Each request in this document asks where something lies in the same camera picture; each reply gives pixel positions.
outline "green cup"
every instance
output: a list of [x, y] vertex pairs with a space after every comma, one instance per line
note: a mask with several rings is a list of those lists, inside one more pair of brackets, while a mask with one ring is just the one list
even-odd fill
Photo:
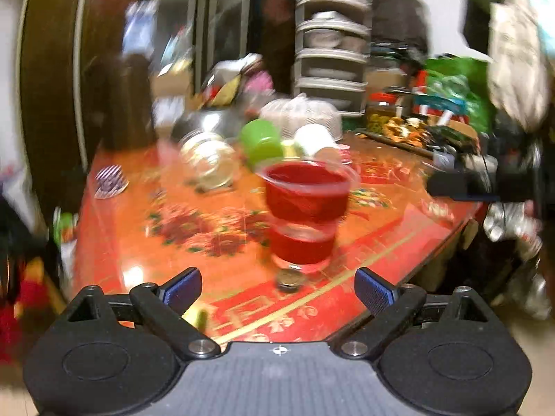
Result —
[[272, 158], [283, 158], [281, 136], [268, 120], [257, 119], [247, 123], [239, 136], [249, 166]]

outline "black device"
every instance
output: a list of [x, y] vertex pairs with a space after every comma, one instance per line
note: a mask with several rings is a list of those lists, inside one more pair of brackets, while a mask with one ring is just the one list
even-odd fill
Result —
[[547, 208], [555, 205], [555, 167], [545, 160], [542, 142], [535, 140], [519, 167], [487, 173], [437, 171], [429, 177], [426, 190], [432, 197], [449, 197], [456, 201], [532, 200], [535, 217], [543, 219]]
[[195, 268], [129, 294], [83, 288], [24, 364], [41, 415], [509, 416], [531, 382], [527, 357], [470, 288], [431, 296], [362, 268], [355, 291], [377, 315], [356, 331], [224, 352], [180, 316], [201, 288]]

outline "floor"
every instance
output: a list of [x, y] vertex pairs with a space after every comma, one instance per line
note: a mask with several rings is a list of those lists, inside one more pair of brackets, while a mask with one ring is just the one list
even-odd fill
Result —
[[[532, 363], [532, 386], [520, 416], [555, 414], [555, 321], [533, 321], [510, 306], [496, 310]], [[10, 416], [35, 416], [37, 411], [24, 389], [20, 371], [0, 367], [0, 408]]]

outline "white cup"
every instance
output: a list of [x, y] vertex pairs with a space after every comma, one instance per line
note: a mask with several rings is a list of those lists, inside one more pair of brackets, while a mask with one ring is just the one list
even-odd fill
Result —
[[341, 153], [324, 125], [309, 123], [295, 133], [295, 147], [303, 156], [319, 161], [341, 162]]

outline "blue gripper pad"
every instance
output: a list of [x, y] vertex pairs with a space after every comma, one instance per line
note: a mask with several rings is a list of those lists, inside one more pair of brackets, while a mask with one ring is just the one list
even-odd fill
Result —
[[355, 274], [355, 294], [373, 316], [378, 315], [399, 297], [399, 290], [366, 267]]
[[200, 297], [203, 278], [199, 269], [190, 267], [158, 288], [158, 297], [181, 315]]

